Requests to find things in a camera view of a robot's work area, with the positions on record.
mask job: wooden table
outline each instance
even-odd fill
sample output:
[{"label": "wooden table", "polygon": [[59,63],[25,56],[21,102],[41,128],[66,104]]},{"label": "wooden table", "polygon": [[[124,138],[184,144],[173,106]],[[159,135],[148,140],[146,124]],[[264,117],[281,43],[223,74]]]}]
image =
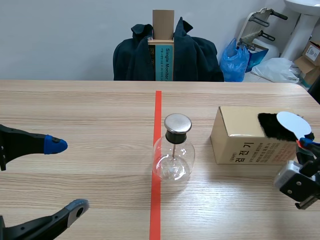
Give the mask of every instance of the wooden table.
[{"label": "wooden table", "polygon": [[196,162],[187,185],[162,185],[163,240],[318,240],[320,202],[297,210],[273,187],[279,166],[217,165],[210,134],[218,106],[296,109],[320,138],[320,106],[285,83],[0,81],[0,124],[65,139],[0,172],[7,226],[51,215],[74,199],[91,208],[58,239],[148,240],[155,90],[162,120],[189,116]]}]

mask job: black jacket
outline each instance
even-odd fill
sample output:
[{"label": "black jacket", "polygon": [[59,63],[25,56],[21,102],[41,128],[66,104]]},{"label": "black jacket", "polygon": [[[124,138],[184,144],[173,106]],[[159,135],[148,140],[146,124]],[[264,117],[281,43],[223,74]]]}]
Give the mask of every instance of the black jacket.
[{"label": "black jacket", "polygon": [[[174,81],[223,82],[218,65],[217,49],[211,42],[187,33],[193,27],[180,18],[174,33]],[[131,28],[132,39],[120,43],[113,54],[115,81],[154,81],[148,38],[152,37],[150,24]]]}]

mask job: blue plastic bag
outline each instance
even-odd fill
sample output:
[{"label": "blue plastic bag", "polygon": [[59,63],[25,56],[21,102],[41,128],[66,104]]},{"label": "blue plastic bag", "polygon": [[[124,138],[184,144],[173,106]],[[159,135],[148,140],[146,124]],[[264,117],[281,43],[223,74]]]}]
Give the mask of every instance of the blue plastic bag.
[{"label": "blue plastic bag", "polygon": [[234,38],[223,51],[220,68],[225,82],[242,82],[249,62],[249,52],[244,47],[237,49]]}]

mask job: cardboard box on floor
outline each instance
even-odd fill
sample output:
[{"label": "cardboard box on floor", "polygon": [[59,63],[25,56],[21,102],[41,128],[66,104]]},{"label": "cardboard box on floor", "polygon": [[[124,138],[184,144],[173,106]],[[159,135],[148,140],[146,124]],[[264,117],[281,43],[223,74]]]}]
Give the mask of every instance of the cardboard box on floor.
[{"label": "cardboard box on floor", "polygon": [[152,11],[154,39],[148,40],[155,81],[174,80],[174,10]]},{"label": "cardboard box on floor", "polygon": [[277,114],[290,108],[220,106],[211,142],[217,164],[283,165],[296,157],[296,142],[266,137],[258,114]]},{"label": "cardboard box on floor", "polygon": [[320,41],[309,41],[302,56],[294,63],[301,70],[307,87],[311,86],[320,76]]}]

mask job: white plastic bag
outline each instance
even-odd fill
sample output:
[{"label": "white plastic bag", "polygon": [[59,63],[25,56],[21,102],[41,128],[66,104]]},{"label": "white plastic bag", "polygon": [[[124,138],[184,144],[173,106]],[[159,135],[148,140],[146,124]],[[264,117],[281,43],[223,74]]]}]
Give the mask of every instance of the white plastic bag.
[{"label": "white plastic bag", "polygon": [[252,73],[274,83],[296,84],[299,82],[299,78],[289,70],[291,65],[292,61],[289,61],[286,58],[271,58],[268,61],[264,61],[259,65],[254,66],[252,68]]}]

